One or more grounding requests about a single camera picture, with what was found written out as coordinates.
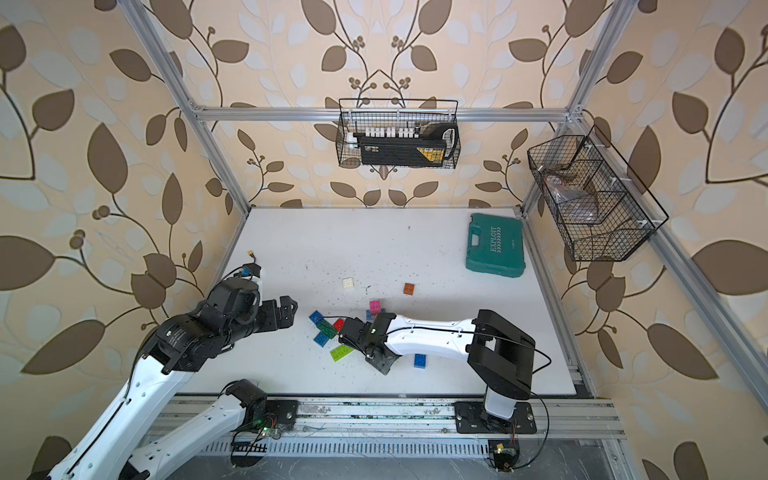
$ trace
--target toy building block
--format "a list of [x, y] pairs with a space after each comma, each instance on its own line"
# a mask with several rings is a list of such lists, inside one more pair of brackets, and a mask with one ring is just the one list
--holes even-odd
[[315, 337], [315, 343], [320, 346], [325, 346], [326, 343], [328, 343], [328, 340], [330, 339], [323, 332], [318, 333], [317, 336]]
[[[386, 313], [386, 308], [382, 308], [381, 313]], [[372, 315], [370, 310], [366, 310], [366, 321], [372, 322], [374, 319], [376, 316]]]
[[312, 320], [312, 323], [314, 323], [315, 325], [317, 325], [317, 323], [322, 319], [323, 319], [322, 313], [318, 312], [317, 310], [315, 310], [315, 313], [310, 315], [310, 320]]
[[329, 339], [332, 339], [334, 336], [336, 336], [337, 333], [339, 333], [339, 330], [333, 328], [333, 325], [331, 325], [325, 320], [320, 320], [315, 325], [317, 326], [317, 329], [320, 332], [322, 332], [325, 336], [327, 336]]

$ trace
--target leaf wallpaper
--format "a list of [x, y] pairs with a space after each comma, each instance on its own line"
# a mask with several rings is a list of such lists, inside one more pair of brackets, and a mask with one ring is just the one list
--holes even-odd
[[460, 125], [456, 169], [340, 167], [333, 124], [221, 121], [214, 135], [255, 207], [410, 208], [521, 204], [533, 184], [525, 151], [552, 132], [541, 122]]
[[611, 8], [606, 0], [144, 4], [198, 104], [257, 107], [437, 97], [460, 107], [562, 108]]
[[651, 185], [678, 240], [763, 351], [767, 38], [764, 2], [659, 2], [633, 17], [586, 114]]
[[[765, 2], [640, 1], [585, 110], [763, 349], [766, 21]], [[647, 477], [759, 477], [768, 419], [650, 245], [623, 263], [577, 263], [543, 204], [531, 218], [588, 371]]]
[[113, 2], [3, 2], [0, 45], [0, 463], [26, 478], [202, 299], [241, 216]]

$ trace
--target black cable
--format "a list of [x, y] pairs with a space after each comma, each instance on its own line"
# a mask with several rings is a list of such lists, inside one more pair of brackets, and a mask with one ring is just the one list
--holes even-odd
[[524, 468], [529, 466], [535, 459], [538, 458], [538, 456], [541, 454], [541, 450], [544, 449], [544, 444], [547, 443], [547, 437], [549, 437], [549, 409], [547, 408], [547, 404], [544, 403], [544, 400], [542, 397], [536, 395], [535, 393], [531, 392], [533, 396], [535, 396], [541, 404], [544, 406], [544, 411], [547, 413], [547, 432], [544, 434], [544, 440], [541, 442], [541, 445], [538, 447], [538, 452], [536, 452], [536, 455], [533, 455], [533, 458], [528, 460], [526, 463], [520, 465], [519, 467], [513, 467], [512, 470], [519, 470], [520, 468]]

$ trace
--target blue lego brick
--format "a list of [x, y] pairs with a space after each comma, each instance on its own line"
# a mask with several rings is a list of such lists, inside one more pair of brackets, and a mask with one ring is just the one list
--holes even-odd
[[315, 313], [310, 315], [310, 320], [312, 320], [312, 323], [317, 325], [317, 323], [323, 319], [323, 314], [315, 310]]
[[315, 337], [315, 343], [320, 345], [320, 346], [325, 346], [326, 343], [328, 343], [328, 340], [330, 340], [330, 339], [323, 332], [318, 333], [317, 336]]
[[[382, 313], [386, 313], [386, 308], [382, 308]], [[370, 310], [366, 310], [366, 321], [367, 322], [372, 322], [375, 319], [376, 318], [373, 315], [371, 315], [371, 311]]]

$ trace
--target wire basket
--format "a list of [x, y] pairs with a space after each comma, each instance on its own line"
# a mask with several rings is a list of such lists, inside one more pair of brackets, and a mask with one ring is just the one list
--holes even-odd
[[[530, 148], [528, 165], [573, 260], [619, 262], [669, 215], [621, 153], [627, 174], [611, 169], [598, 148], [605, 136], [594, 143], [593, 132], [594, 127], [588, 135], [562, 135]], [[627, 182], [647, 191], [660, 214], [646, 213]]]
[[456, 100], [434, 98], [340, 98], [339, 166], [456, 168], [457, 108]]

